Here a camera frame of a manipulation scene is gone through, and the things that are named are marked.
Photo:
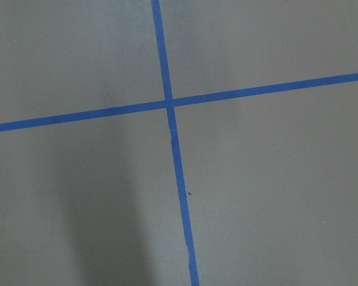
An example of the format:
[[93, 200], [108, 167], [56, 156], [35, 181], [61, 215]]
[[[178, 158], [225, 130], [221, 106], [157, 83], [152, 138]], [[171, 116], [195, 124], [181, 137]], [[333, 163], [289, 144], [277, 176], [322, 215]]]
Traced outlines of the blue tape line crosswise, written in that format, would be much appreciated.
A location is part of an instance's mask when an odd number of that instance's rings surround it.
[[77, 113], [61, 114], [56, 116], [40, 117], [35, 119], [19, 120], [0, 123], [0, 132], [11, 130], [36, 128], [40, 126], [56, 125], [83, 120], [112, 117], [123, 114], [141, 113], [165, 109], [167, 107], [181, 107], [213, 101], [229, 100], [234, 98], [251, 97], [256, 95], [272, 94], [297, 89], [315, 88], [319, 86], [336, 85], [342, 83], [358, 82], [358, 73], [339, 76], [322, 77], [317, 79], [300, 80], [295, 82], [278, 83], [273, 85], [257, 86], [253, 88], [238, 89], [234, 91], [216, 92], [211, 94], [194, 95], [171, 100], [145, 102], [120, 107], [103, 108], [98, 110], [82, 111]]

